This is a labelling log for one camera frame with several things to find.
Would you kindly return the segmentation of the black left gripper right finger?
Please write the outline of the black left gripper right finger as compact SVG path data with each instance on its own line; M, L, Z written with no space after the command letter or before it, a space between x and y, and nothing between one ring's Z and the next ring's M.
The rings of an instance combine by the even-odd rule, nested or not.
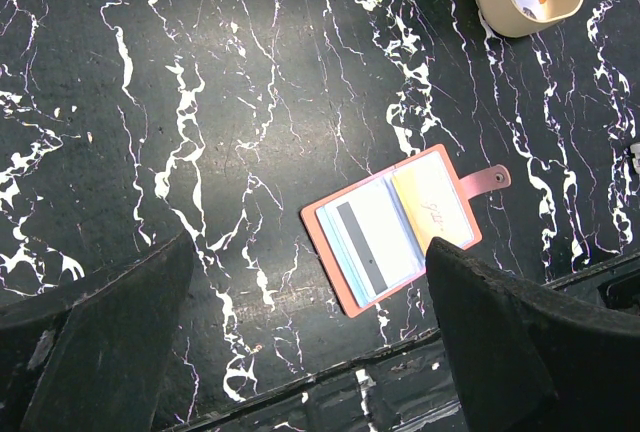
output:
M471 431L636 431L639 319L515 277L441 239L426 277Z

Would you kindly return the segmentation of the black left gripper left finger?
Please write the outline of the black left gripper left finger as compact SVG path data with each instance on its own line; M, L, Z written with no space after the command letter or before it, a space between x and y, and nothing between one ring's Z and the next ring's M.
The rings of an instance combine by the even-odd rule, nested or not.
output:
M2 430L150 430L193 271L182 232L2 306Z

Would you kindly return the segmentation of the pink leather card holder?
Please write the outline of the pink leather card holder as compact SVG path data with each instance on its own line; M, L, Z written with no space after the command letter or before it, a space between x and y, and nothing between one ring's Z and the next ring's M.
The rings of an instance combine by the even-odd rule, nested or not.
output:
M480 242L471 200L510 184L503 165L458 176L438 144L307 205L300 217L354 318L425 274L433 238L461 249Z

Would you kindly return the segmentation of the gold credit card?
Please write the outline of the gold credit card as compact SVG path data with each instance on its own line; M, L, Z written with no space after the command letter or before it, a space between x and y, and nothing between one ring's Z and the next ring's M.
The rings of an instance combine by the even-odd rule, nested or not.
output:
M398 167L391 184L425 253L434 237L466 249L481 239L468 200L459 193L458 179L450 174L450 161L432 151Z

